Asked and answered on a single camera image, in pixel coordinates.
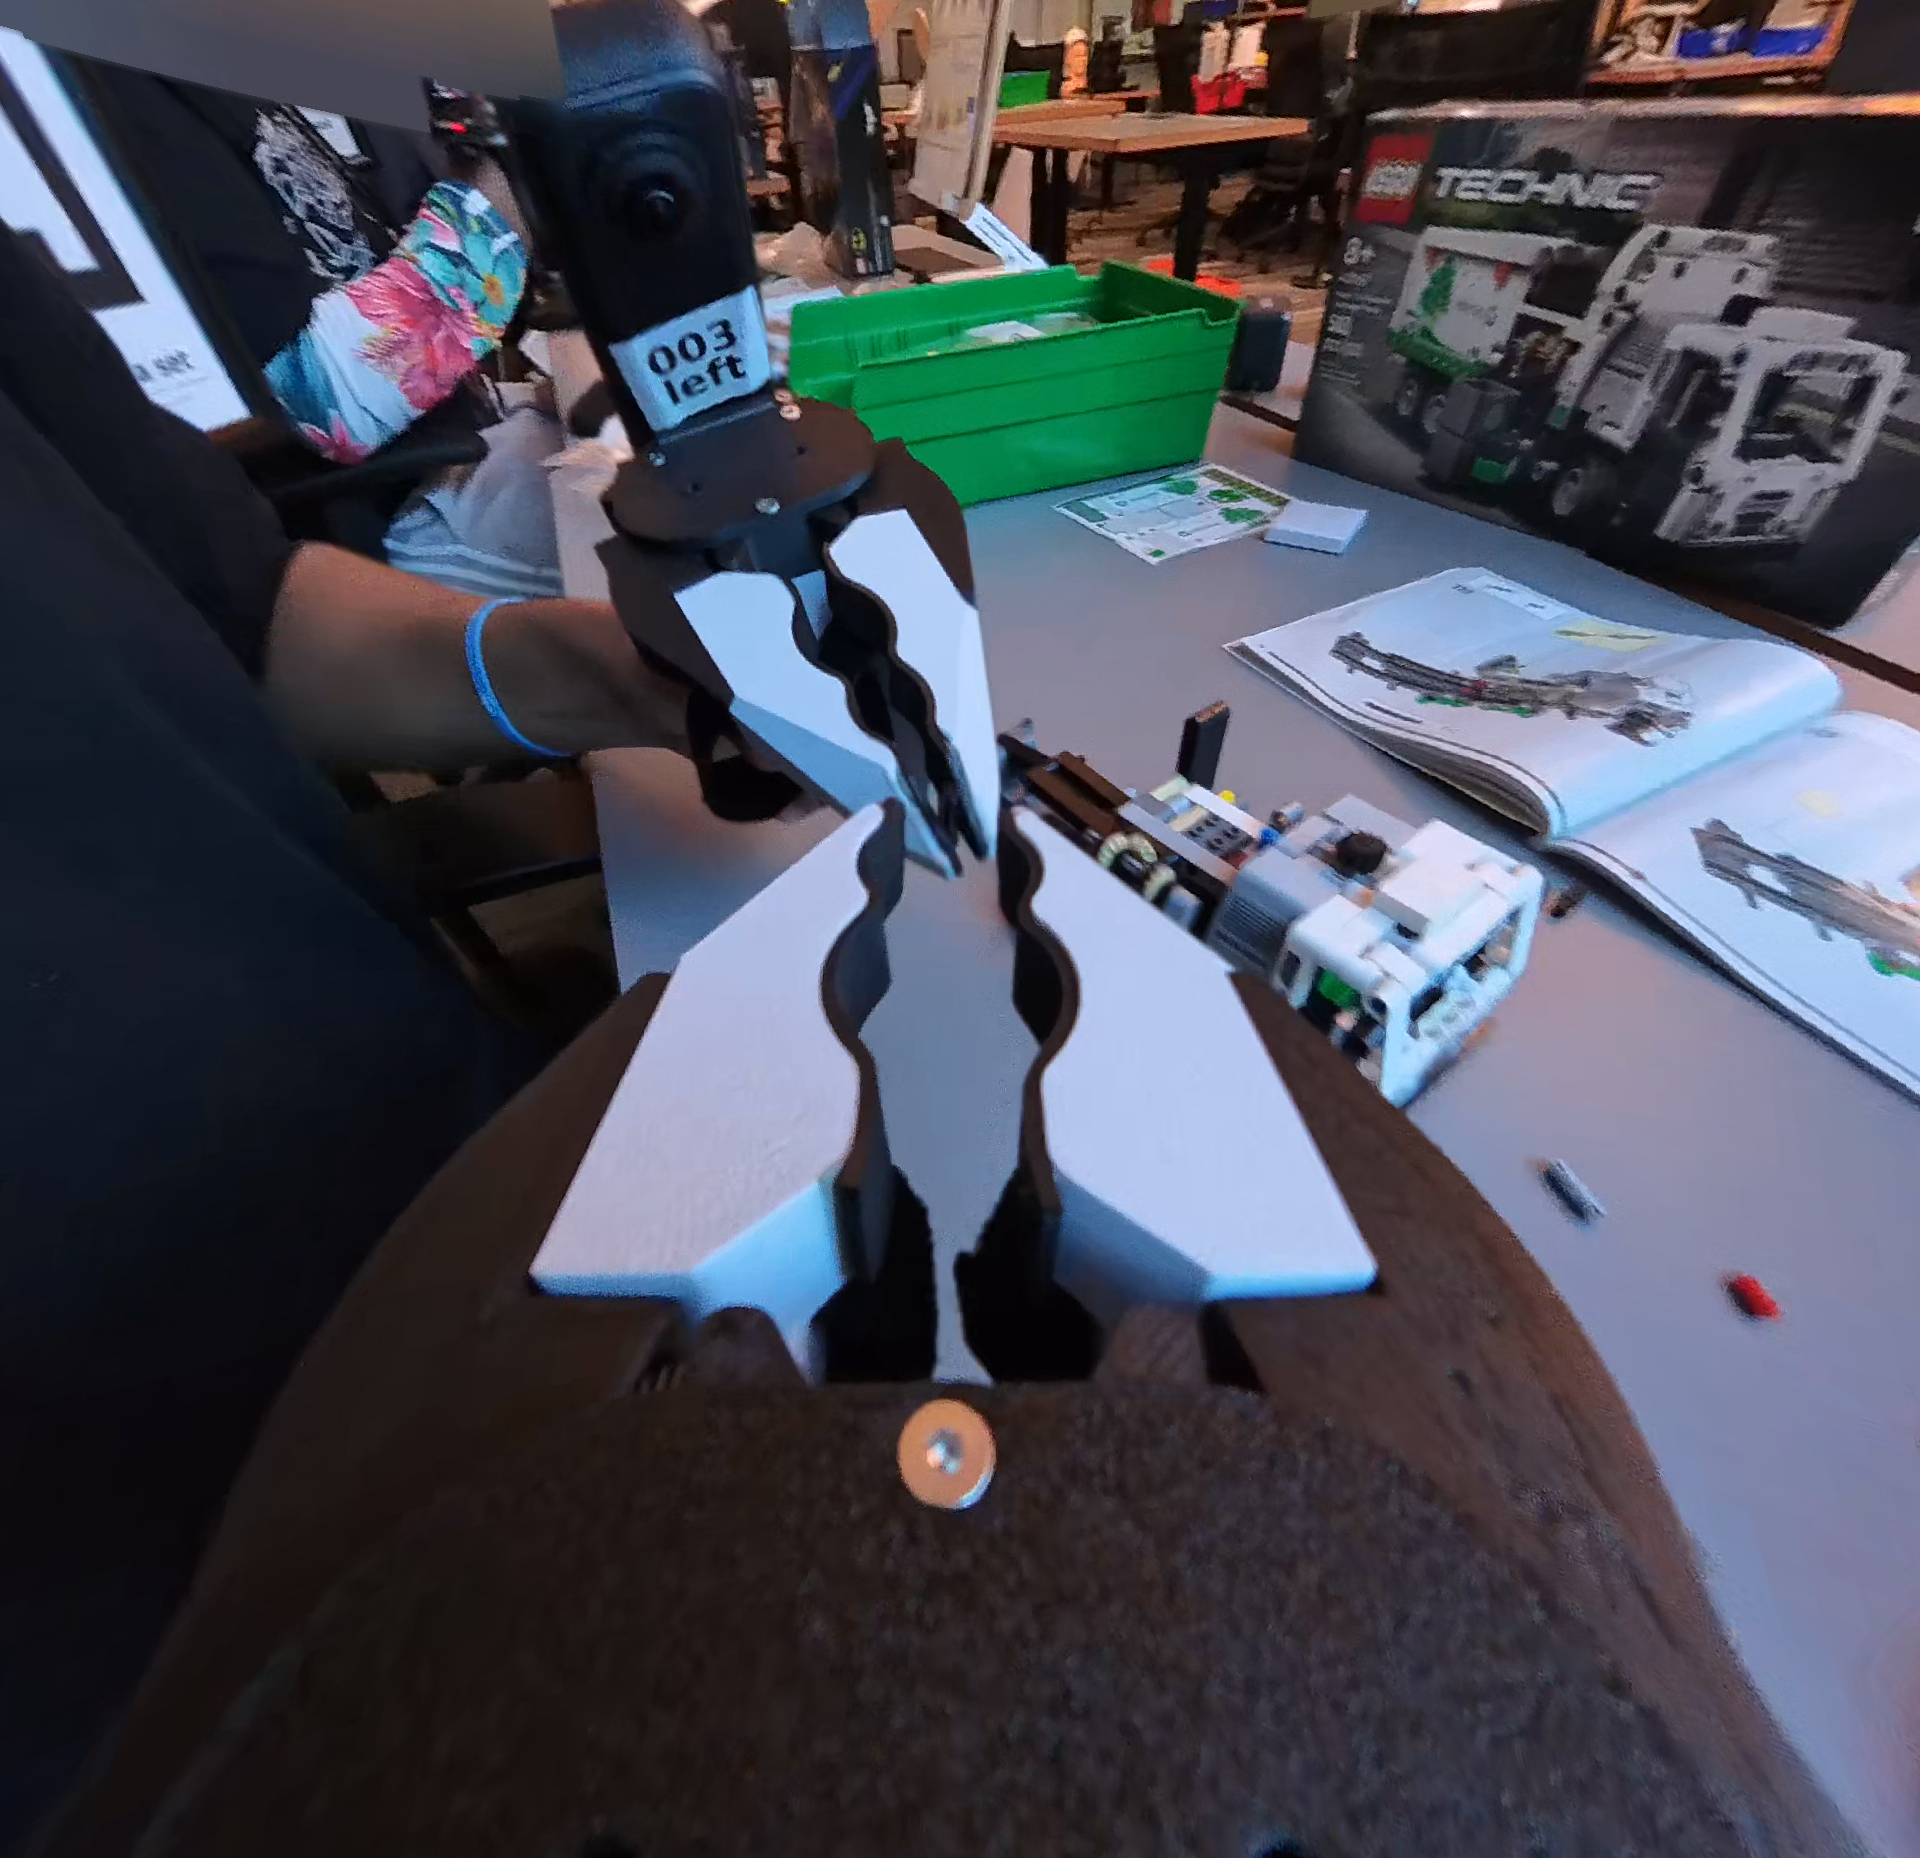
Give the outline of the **white lego truck model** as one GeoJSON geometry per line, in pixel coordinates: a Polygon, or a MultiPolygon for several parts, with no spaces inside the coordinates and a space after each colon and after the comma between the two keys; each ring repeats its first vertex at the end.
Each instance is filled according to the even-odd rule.
{"type": "Polygon", "coordinates": [[[1409,824],[1347,796],[1267,813],[1219,789],[1232,709],[1189,716],[1175,773],[1127,789],[997,737],[1003,802],[1030,810],[1235,972],[1264,982],[1391,1105],[1411,1105],[1514,994],[1545,876],[1445,821],[1409,824]]]}

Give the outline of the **open lego instruction booklet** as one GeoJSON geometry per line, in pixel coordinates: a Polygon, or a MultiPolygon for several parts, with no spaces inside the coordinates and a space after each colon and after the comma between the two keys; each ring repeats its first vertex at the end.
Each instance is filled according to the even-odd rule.
{"type": "Polygon", "coordinates": [[[1918,734],[1793,645],[1451,568],[1228,641],[1918,1094],[1918,734]]]}

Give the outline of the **wooden office table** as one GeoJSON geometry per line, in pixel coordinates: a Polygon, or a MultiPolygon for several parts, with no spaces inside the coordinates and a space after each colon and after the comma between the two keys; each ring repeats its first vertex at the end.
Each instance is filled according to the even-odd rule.
{"type": "Polygon", "coordinates": [[[1035,200],[1029,243],[1048,266],[1068,260],[1068,154],[1175,166],[1183,180],[1172,224],[1170,275],[1195,281],[1202,266],[1212,186],[1239,147],[1309,140],[1305,117],[1240,117],[1200,112],[1076,110],[1068,102],[1019,106],[993,126],[996,147],[1034,154],[1035,200]]]}

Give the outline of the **person's dark clothing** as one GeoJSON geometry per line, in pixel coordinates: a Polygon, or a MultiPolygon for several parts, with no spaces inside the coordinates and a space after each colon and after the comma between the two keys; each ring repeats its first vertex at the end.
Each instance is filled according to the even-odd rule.
{"type": "Polygon", "coordinates": [[[533,1074],[266,681],[297,551],[4,232],[4,1853],[110,1732],[263,1416],[533,1074]]]}

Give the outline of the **white poster board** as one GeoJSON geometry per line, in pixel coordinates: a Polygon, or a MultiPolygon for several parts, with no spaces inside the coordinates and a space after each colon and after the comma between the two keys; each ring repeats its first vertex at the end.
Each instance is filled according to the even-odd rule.
{"type": "Polygon", "coordinates": [[[1014,0],[932,5],[908,189],[953,218],[979,200],[1012,26],[1014,0]]]}

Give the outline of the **lego sticker sheet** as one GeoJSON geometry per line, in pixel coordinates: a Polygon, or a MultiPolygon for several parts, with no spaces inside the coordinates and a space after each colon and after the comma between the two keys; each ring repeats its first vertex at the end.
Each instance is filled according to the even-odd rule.
{"type": "Polygon", "coordinates": [[[1096,531],[1139,562],[1260,536],[1283,515],[1287,496],[1216,465],[1195,465],[1104,493],[1055,504],[1055,512],[1096,531]]]}

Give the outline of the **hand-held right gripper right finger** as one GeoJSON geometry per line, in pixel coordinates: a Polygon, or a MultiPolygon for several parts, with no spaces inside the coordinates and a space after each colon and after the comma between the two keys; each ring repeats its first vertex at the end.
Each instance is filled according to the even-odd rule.
{"type": "Polygon", "coordinates": [[[1040,1050],[1019,1158],[1043,1281],[1139,1306],[1359,1293],[1379,1262],[1231,967],[1029,807],[1000,816],[1015,1007],[1040,1050]]]}

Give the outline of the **person's left forearm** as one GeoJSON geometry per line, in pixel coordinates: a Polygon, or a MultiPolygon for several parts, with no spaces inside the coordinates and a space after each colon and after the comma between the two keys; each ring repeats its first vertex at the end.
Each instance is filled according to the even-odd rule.
{"type": "MultiPolygon", "coordinates": [[[[469,690],[460,634],[483,598],[330,545],[282,578],[266,681],[302,748],[338,773],[462,773],[517,758],[469,690]]],[[[614,610],[535,598],[493,618],[492,674],[517,728],[582,756],[689,754],[689,697],[648,666],[614,610]]]]}

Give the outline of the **blue wristband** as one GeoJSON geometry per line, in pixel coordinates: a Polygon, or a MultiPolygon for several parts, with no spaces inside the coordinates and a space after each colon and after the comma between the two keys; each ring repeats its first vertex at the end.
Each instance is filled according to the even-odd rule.
{"type": "Polygon", "coordinates": [[[506,743],[517,758],[539,763],[577,761],[582,756],[577,745],[551,745],[527,737],[517,728],[515,719],[512,719],[495,688],[492,663],[486,656],[486,634],[493,618],[512,610],[519,601],[523,599],[488,598],[480,601],[476,610],[467,618],[460,634],[460,656],[467,672],[469,690],[476,700],[477,709],[492,725],[492,732],[502,743],[506,743]]]}

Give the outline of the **green plastic bin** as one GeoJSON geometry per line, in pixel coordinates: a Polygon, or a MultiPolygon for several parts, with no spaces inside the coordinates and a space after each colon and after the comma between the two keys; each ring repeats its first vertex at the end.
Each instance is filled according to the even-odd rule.
{"type": "Polygon", "coordinates": [[[902,442],[965,504],[1182,468],[1226,390],[1239,304],[1127,263],[817,299],[787,382],[902,442]]]}

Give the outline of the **tall dark box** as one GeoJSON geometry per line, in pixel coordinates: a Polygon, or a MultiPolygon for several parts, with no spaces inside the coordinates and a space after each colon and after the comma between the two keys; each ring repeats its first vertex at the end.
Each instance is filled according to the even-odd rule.
{"type": "Polygon", "coordinates": [[[786,26],[797,215],[825,241],[840,276],[889,276],[893,181],[868,0],[787,0],[786,26]]]}

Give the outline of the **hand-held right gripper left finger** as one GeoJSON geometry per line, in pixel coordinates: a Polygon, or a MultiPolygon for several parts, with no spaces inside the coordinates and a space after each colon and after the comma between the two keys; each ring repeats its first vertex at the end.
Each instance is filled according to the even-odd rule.
{"type": "Polygon", "coordinates": [[[898,800],[848,816],[680,959],[533,1254],[543,1293],[763,1314],[806,1376],[897,1185],[861,1032],[891,972],[898,800]]]}

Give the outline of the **black lego set box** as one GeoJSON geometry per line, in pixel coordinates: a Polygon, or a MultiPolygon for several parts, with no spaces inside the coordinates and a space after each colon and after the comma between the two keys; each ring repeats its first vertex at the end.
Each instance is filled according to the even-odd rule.
{"type": "Polygon", "coordinates": [[[1916,96],[1361,130],[1298,460],[1839,629],[1916,576],[1916,96]]]}

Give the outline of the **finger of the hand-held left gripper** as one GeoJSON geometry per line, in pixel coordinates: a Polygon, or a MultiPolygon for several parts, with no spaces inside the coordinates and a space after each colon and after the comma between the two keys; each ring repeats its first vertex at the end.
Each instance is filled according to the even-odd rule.
{"type": "Polygon", "coordinates": [[[904,512],[856,515],[825,552],[835,621],[876,650],[898,763],[946,860],[996,855],[1000,761],[979,612],[904,512]]]}
{"type": "Polygon", "coordinates": [[[724,686],[733,724],[762,754],[848,819],[897,802],[904,854],[935,876],[961,876],[953,846],[909,791],[898,754],[854,719],[849,684],[803,650],[809,624],[786,579],[713,573],[682,588],[676,607],[724,686]]]}

